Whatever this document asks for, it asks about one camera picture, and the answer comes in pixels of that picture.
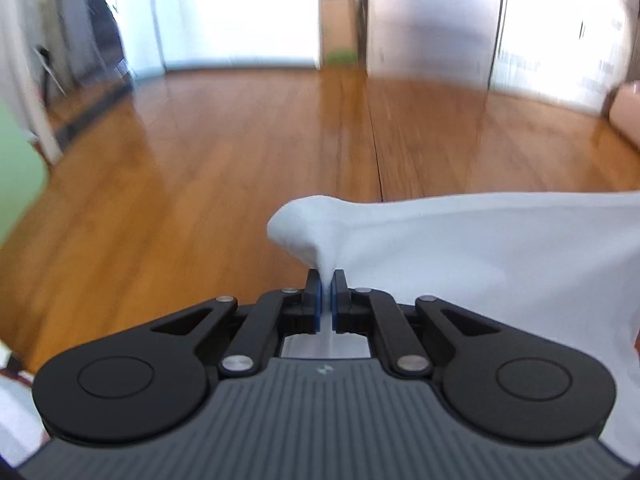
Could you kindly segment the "white sweatshirt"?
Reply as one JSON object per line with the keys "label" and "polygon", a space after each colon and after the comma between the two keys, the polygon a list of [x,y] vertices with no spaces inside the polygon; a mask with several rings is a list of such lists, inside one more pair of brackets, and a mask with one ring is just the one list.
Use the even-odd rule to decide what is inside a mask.
{"label": "white sweatshirt", "polygon": [[485,193],[357,204],[310,196],[267,233],[328,282],[433,295],[600,360],[617,388],[602,441],[639,459],[639,196]]}

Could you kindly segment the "green object near cabinet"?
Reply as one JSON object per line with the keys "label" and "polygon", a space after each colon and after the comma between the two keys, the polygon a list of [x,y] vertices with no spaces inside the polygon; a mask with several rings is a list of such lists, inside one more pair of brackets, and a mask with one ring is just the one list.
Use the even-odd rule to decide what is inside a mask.
{"label": "green object near cabinet", "polygon": [[349,49],[336,49],[326,52],[323,59],[323,64],[326,66],[354,66],[358,62],[358,53]]}

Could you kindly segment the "striped floor rug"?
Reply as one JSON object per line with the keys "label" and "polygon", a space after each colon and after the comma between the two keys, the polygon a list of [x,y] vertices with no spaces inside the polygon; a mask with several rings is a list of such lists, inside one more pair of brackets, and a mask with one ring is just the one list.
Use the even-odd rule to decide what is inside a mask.
{"label": "striped floor rug", "polygon": [[32,398],[34,375],[4,343],[0,348],[1,457],[12,467],[37,453],[50,437]]}

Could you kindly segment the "green floor mat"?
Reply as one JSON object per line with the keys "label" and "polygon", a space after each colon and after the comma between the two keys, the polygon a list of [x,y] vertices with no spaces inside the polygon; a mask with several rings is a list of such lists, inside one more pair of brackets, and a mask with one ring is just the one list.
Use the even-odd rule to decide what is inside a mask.
{"label": "green floor mat", "polygon": [[47,185],[48,167],[6,104],[1,103],[0,237],[8,236]]}

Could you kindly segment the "cardboard box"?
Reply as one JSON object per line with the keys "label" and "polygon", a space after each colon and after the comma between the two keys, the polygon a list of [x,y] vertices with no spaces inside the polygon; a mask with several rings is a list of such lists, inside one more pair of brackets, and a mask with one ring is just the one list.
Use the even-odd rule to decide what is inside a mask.
{"label": "cardboard box", "polygon": [[320,18],[322,64],[326,52],[332,50],[358,53],[356,0],[320,0]]}

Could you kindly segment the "white door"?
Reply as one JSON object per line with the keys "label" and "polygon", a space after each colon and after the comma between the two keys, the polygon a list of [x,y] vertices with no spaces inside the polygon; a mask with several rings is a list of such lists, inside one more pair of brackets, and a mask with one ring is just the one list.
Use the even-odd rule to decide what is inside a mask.
{"label": "white door", "polygon": [[320,0],[115,0],[128,68],[320,64]]}

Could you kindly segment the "pink handbag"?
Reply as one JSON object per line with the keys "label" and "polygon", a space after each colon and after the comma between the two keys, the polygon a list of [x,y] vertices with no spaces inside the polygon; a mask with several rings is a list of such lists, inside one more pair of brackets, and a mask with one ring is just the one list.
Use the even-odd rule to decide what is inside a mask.
{"label": "pink handbag", "polygon": [[608,120],[636,148],[640,148],[640,81],[622,84],[614,96]]}

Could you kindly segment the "white drawer cabinet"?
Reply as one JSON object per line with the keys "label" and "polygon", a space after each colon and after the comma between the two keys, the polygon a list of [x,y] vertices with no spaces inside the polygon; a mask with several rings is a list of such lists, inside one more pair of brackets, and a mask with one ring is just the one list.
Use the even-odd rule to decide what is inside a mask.
{"label": "white drawer cabinet", "polygon": [[638,14],[639,0],[369,0],[367,71],[601,114],[628,76]]}

